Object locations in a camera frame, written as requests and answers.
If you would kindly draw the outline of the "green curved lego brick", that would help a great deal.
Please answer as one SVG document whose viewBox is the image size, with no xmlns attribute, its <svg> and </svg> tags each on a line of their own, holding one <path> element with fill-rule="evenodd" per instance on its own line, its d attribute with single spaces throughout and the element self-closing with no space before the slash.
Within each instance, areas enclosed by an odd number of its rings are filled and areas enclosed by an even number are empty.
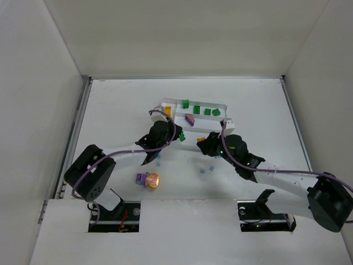
<svg viewBox="0 0 353 265">
<path fill-rule="evenodd" d="M 188 109 L 190 106 L 190 102 L 188 99 L 182 100 L 182 107 L 183 109 Z"/>
</svg>

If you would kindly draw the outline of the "purple lego brick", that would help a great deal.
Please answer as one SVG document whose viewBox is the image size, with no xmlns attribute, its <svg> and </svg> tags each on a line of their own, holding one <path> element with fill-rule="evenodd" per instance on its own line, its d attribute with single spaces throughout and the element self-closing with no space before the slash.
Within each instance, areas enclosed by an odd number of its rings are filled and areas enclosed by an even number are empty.
<svg viewBox="0 0 353 265">
<path fill-rule="evenodd" d="M 188 122 L 188 124 L 190 126 L 194 126 L 195 125 L 195 119 L 190 114 L 186 114 L 185 115 L 185 120 Z"/>
</svg>

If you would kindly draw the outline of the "orange round lego figure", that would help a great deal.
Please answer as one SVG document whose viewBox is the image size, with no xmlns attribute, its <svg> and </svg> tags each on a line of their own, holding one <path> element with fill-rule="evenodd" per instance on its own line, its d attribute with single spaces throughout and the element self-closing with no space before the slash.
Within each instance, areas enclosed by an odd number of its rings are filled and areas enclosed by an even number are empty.
<svg viewBox="0 0 353 265">
<path fill-rule="evenodd" d="M 159 186 L 160 183 L 160 177 L 156 173 L 152 173 L 148 177 L 148 186 L 151 189 L 156 189 Z"/>
</svg>

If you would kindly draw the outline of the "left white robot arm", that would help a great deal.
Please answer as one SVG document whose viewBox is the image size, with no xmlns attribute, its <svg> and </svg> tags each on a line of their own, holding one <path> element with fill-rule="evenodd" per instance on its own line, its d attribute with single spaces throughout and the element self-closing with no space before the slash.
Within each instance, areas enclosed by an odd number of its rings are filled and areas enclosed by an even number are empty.
<svg viewBox="0 0 353 265">
<path fill-rule="evenodd" d="M 160 151 L 179 138 L 182 127 L 170 121 L 157 121 L 149 133 L 130 146 L 106 155 L 97 145 L 87 146 L 64 175 L 72 188 L 72 197 L 116 212 L 123 199 L 106 185 L 115 169 L 144 166 L 159 156 Z"/>
</svg>

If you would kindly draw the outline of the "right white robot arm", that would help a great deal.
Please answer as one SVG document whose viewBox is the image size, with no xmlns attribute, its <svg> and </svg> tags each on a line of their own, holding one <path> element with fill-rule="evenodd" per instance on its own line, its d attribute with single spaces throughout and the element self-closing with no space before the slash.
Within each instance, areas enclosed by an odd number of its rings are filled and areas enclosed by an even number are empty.
<svg viewBox="0 0 353 265">
<path fill-rule="evenodd" d="M 206 156 L 221 156 L 243 179 L 270 185 L 296 196 L 296 199 L 274 201 L 261 199 L 260 204 L 268 214 L 303 216 L 331 232 L 339 232 L 350 223 L 352 188 L 334 175 L 281 169 L 250 153 L 239 135 L 223 136 L 211 132 L 197 146 Z"/>
</svg>

